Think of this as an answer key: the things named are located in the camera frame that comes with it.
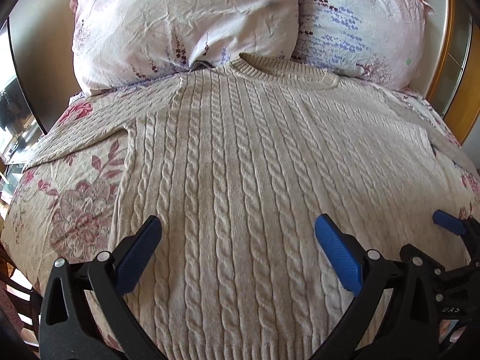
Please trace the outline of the pink lavender print right pillow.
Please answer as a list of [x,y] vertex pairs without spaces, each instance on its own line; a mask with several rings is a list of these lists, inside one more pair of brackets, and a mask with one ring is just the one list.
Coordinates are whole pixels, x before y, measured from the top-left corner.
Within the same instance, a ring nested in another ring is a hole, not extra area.
[[292,58],[400,90],[418,75],[433,13],[424,0],[298,0]]

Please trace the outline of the pink floral left pillow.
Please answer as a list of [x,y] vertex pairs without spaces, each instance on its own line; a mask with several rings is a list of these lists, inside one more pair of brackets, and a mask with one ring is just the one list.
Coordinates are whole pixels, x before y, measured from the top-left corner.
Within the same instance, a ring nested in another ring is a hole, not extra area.
[[217,67],[241,53],[288,59],[298,0],[72,0],[76,80],[86,95]]

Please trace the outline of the dark bedside monitor screen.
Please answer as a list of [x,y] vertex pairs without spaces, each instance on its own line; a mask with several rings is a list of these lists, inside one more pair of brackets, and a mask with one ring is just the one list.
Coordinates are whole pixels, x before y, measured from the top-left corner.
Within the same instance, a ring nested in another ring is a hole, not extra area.
[[24,95],[13,55],[9,19],[1,27],[1,160],[26,164],[44,136]]

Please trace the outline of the wooden headboard frame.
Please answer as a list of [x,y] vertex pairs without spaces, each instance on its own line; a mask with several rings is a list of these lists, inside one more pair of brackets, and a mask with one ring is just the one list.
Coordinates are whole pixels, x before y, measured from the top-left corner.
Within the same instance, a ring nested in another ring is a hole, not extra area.
[[434,10],[425,27],[420,75],[425,95],[460,144],[479,130],[479,27],[467,0],[425,0]]

